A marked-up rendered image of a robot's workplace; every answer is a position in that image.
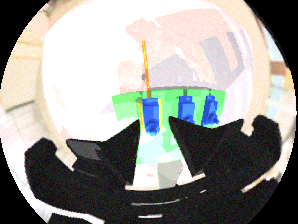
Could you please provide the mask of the green flat rectangular board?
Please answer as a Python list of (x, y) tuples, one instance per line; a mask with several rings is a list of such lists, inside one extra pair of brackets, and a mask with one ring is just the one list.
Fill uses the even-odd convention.
[(150, 97), (158, 97), (160, 105), (160, 128), (157, 136), (146, 135), (142, 99), (148, 99), (148, 91), (120, 93), (112, 96), (114, 111), (117, 115), (120, 131), (133, 121), (140, 120), (141, 135), (138, 143), (137, 165), (170, 163), (182, 160), (181, 149), (178, 148), (172, 129), (168, 124), (168, 116), (184, 119), (202, 127), (216, 128), (225, 103), (225, 91), (216, 89), (158, 89), (150, 91)]

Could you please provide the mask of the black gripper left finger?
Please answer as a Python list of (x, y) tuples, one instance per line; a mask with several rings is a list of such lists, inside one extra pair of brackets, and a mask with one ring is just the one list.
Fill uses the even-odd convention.
[(140, 135), (141, 123), (136, 120), (108, 140), (90, 141), (69, 137), (65, 141), (77, 159), (105, 164), (126, 186), (133, 186)]

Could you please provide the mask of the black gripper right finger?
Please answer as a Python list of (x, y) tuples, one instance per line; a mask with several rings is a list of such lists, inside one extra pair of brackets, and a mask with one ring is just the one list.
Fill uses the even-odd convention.
[(218, 125), (216, 128), (202, 127), (202, 125), (190, 123), (188, 120), (180, 120), (177, 117), (168, 116), (168, 124), (172, 129), (177, 145), (180, 145), (182, 157), (189, 169), (190, 177), (202, 175), (205, 165), (212, 160), (222, 140), (227, 139), (237, 131), (241, 131), (245, 119), (230, 121), (230, 123)]

